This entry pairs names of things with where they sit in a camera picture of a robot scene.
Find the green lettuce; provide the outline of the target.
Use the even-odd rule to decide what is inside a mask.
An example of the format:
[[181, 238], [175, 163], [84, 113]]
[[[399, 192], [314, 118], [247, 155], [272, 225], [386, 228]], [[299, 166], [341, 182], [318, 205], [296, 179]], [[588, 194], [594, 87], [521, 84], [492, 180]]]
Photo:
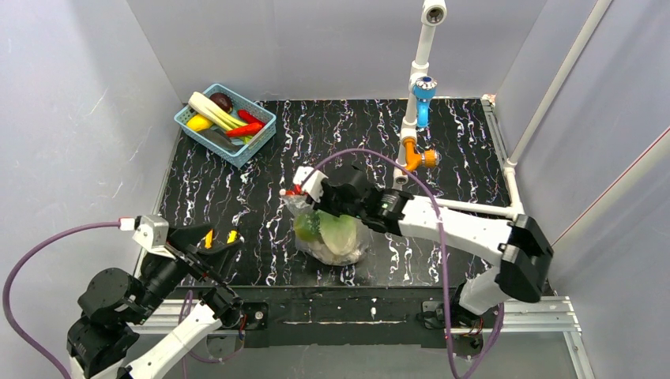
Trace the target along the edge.
[[347, 253], [353, 250], [364, 250], [364, 226], [356, 217], [333, 216], [317, 211], [320, 217], [322, 250], [333, 253]]

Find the clear zip bag orange zipper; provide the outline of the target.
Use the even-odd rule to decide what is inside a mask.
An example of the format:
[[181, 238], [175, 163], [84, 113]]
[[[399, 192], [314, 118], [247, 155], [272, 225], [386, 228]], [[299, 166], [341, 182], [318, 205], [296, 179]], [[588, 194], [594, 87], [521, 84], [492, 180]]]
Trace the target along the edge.
[[294, 190], [281, 190], [280, 198], [293, 216], [292, 230], [298, 250], [332, 266], [353, 265], [366, 256], [371, 234], [360, 220], [314, 210], [307, 197]]

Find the white toy dumpling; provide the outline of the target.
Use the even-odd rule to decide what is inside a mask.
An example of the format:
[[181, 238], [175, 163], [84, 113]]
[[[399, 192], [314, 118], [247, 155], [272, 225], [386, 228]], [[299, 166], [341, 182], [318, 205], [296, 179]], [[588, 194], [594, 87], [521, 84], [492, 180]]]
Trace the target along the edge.
[[364, 252], [361, 250], [353, 250], [342, 254], [333, 253], [331, 250], [313, 250], [311, 254], [323, 264], [333, 266], [352, 265], [364, 256]]

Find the green yellow mango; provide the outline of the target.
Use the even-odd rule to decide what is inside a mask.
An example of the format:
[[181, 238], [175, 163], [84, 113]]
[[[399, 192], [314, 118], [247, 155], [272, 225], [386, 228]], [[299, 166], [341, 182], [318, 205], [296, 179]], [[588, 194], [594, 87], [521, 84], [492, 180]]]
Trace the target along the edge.
[[320, 217], [316, 211], [297, 215], [293, 229], [296, 237], [303, 242], [322, 242]]

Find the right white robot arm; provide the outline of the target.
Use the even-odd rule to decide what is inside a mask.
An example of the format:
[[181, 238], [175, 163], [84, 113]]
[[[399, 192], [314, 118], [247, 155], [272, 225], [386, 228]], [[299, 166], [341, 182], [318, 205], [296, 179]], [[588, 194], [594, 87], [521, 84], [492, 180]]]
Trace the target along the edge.
[[332, 216], [351, 216], [378, 233], [439, 242], [470, 253], [491, 265], [461, 284], [450, 300], [451, 316], [473, 320], [513, 298], [537, 303], [553, 258], [553, 250], [534, 218], [494, 220], [434, 208], [427, 197], [398, 189], [381, 189], [358, 167], [340, 167], [330, 176], [300, 167], [293, 182], [312, 205]]

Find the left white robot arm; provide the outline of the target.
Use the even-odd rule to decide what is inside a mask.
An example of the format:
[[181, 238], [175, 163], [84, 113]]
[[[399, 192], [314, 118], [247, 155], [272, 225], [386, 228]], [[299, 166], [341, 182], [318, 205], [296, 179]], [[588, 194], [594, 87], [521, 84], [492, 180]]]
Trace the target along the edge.
[[[70, 373], [74, 378], [162, 378], [195, 345], [219, 328], [235, 328], [243, 318], [243, 300], [214, 265], [226, 261], [240, 240], [200, 249], [208, 224], [153, 227], [139, 223], [133, 239], [149, 252], [162, 250], [138, 278], [120, 268], [96, 274], [77, 303], [81, 317], [67, 332]], [[129, 361], [143, 325], [186, 276], [208, 279], [215, 287], [199, 295], [189, 315], [141, 357]]]

